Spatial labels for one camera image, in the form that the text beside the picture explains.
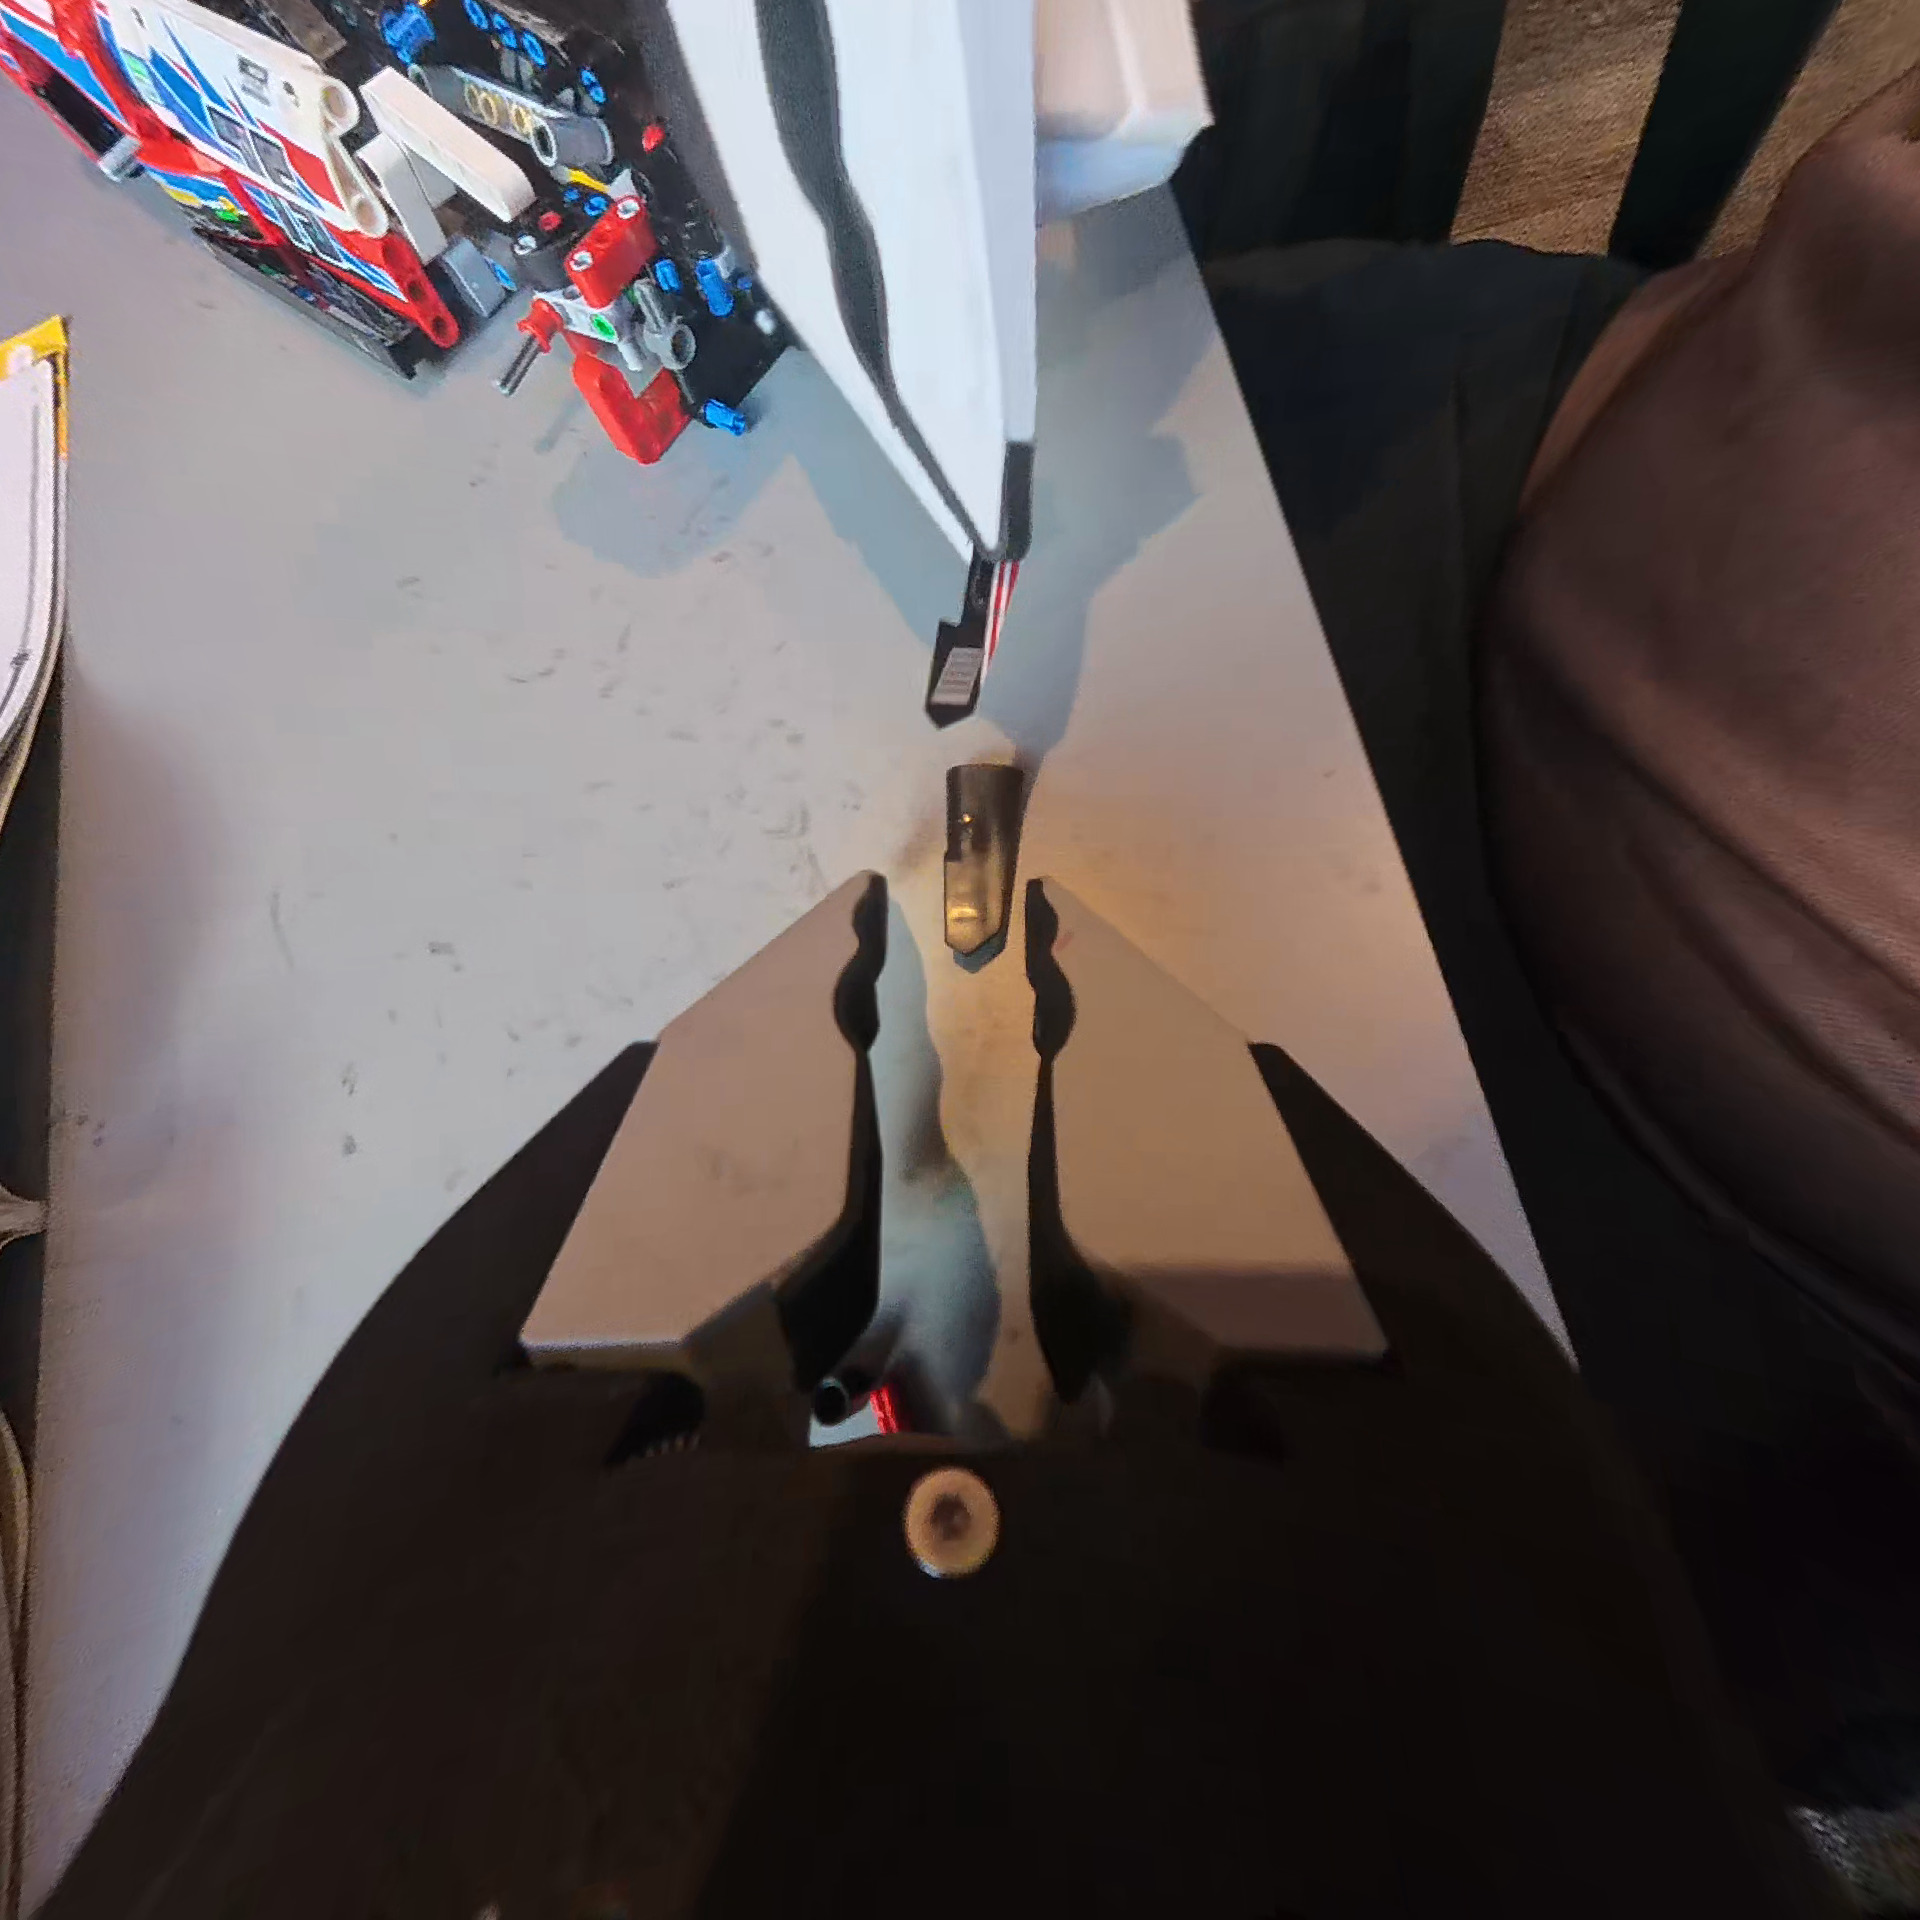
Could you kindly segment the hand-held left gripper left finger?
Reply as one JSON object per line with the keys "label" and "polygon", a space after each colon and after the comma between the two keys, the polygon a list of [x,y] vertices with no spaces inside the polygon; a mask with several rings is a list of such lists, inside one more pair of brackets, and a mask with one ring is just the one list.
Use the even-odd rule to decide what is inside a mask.
{"label": "hand-held left gripper left finger", "polygon": [[813,1401],[879,1305],[888,931],[858,871],[660,1031],[523,1321],[534,1366]]}

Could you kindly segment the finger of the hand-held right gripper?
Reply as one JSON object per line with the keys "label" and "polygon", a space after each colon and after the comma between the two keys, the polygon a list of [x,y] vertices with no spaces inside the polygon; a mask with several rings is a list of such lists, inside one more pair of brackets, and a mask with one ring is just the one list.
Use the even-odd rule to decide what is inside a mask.
{"label": "finger of the hand-held right gripper", "polygon": [[760,2],[824,246],[802,335],[956,550],[1020,561],[1038,430],[1038,8]]}
{"label": "finger of the hand-held right gripper", "polygon": [[667,17],[752,275],[954,548],[987,554],[993,538],[901,388],[829,5],[673,2]]}

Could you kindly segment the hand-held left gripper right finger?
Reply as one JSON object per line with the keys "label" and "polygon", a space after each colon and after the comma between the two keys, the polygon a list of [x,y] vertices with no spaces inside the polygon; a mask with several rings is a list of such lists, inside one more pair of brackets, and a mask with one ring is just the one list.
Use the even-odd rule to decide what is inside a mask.
{"label": "hand-held left gripper right finger", "polygon": [[1028,1308],[1066,1403],[1389,1339],[1251,1039],[1052,876],[1025,889],[1038,1060]]}

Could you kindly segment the black long panel piece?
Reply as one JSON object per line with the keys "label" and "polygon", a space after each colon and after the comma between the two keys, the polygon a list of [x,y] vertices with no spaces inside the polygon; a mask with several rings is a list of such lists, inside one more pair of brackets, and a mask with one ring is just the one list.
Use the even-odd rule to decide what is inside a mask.
{"label": "black long panel piece", "polygon": [[965,761],[944,779],[943,933],[965,965],[1004,948],[1018,878],[1026,770]]}

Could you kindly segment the instruction booklet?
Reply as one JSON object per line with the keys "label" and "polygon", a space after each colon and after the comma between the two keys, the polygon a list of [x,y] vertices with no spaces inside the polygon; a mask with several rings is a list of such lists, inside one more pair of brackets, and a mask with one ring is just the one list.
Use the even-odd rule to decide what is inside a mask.
{"label": "instruction booklet", "polygon": [[69,631],[70,325],[2,342],[2,816],[34,753]]}

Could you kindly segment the partly built toy car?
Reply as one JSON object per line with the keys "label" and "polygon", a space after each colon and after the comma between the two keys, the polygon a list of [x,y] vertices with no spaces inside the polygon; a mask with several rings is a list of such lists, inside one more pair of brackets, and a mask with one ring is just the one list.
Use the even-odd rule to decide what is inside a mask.
{"label": "partly built toy car", "polygon": [[6,2],[5,79],[111,180],[413,375],[510,312],[654,465],[742,437],[790,332],[695,168],[662,4]]}

